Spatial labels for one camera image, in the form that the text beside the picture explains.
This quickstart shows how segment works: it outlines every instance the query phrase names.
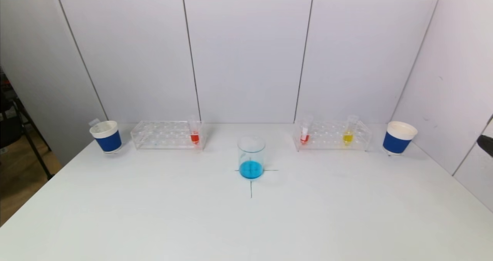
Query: test tube rack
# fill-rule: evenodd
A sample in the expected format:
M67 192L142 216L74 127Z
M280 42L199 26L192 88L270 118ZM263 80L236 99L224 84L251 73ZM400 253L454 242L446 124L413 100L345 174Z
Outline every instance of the test tube rack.
M200 121L199 142L192 143L187 121L141 121L130 132L136 149L199 149L206 143L204 124Z
M310 126L309 139L305 144L300 141L301 121L294 122L293 141L296 149L300 150L368 150L372 132L361 121L356 124L352 142L346 145L343 134L346 130L346 121L313 121Z

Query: white wall panel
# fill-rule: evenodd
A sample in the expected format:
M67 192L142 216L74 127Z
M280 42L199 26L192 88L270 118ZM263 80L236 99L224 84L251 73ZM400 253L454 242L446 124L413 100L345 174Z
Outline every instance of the white wall panel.
M298 115L389 122L437 0L313 0Z
M106 117L58 0L0 0L0 62L58 160L67 164L93 140L88 122Z
M108 117L198 115L183 0L61 0Z
M454 173L493 113L493 0L439 0L394 120Z
M493 122L483 135L493 138ZM493 212L493 157L475 144L454 177Z
M293 122L311 0L185 0L202 118Z

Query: wooden floor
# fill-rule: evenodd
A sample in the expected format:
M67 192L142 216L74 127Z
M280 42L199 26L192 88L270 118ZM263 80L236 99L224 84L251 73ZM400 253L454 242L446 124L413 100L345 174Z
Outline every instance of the wooden floor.
M30 136L51 173L60 171L62 166L43 140L35 131ZM7 148L0 155L0 226L46 183L46 174L25 136Z

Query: yellow liquid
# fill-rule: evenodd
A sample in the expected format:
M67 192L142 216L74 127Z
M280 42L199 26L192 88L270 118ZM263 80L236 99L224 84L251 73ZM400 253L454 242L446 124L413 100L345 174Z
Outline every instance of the yellow liquid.
M351 142L352 142L352 131L346 131L344 132L343 136L342 136L342 140L344 141L344 144L345 145L350 145Z

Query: blue liquid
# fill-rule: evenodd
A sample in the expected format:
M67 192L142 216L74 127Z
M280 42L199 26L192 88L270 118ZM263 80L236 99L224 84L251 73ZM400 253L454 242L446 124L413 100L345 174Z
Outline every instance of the blue liquid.
M248 179L255 179L262 175L262 165L256 161L246 161L240 165L240 174Z

